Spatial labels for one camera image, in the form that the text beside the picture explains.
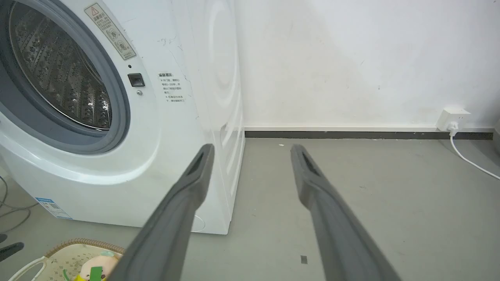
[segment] woven basket rim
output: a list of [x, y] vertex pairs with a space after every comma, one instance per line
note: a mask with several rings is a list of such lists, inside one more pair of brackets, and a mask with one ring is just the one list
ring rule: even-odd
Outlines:
[[110, 243], [97, 241], [97, 240], [93, 240], [93, 239], [75, 238], [75, 239], [68, 240], [66, 242], [62, 242], [61, 244], [58, 244], [53, 249], [48, 251], [47, 254], [45, 254], [45, 257], [50, 258], [50, 257], [52, 257], [52, 255], [54, 255], [57, 251], [61, 250], [62, 248], [65, 248], [65, 247], [68, 247], [71, 245], [77, 245], [77, 244], [99, 247], [99, 248], [103, 248], [103, 249], [106, 249], [108, 251], [112, 251], [112, 252], [115, 252], [115, 253], [118, 253], [121, 255], [123, 255], [125, 252], [125, 249], [123, 247], [119, 247], [119, 246], [116, 246], [116, 245], [113, 245]]

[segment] washing machine side panel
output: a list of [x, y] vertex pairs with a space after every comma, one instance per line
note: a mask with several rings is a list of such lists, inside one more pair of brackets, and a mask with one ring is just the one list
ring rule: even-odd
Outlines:
[[222, 186], [232, 216], [244, 148], [243, 111], [231, 1], [186, 2]]

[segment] stainless steel drum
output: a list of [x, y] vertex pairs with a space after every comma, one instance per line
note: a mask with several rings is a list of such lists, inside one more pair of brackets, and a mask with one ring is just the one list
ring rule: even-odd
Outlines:
[[108, 92], [89, 58], [61, 27], [16, 2], [8, 33], [20, 69], [47, 103], [78, 124], [109, 130]]

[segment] blue sticker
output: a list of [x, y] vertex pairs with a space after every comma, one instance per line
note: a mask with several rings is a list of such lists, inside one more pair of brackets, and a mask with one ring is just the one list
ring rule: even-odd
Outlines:
[[47, 211], [51, 212], [54, 217], [72, 220], [72, 218], [51, 199], [38, 197], [35, 197], [35, 199], [40, 203], [40, 205], [47, 209]]

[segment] white wall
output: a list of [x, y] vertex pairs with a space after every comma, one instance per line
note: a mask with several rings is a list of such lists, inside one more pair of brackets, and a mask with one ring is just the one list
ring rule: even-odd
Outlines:
[[500, 118], [500, 0], [239, 0], [248, 130], [433, 131]]

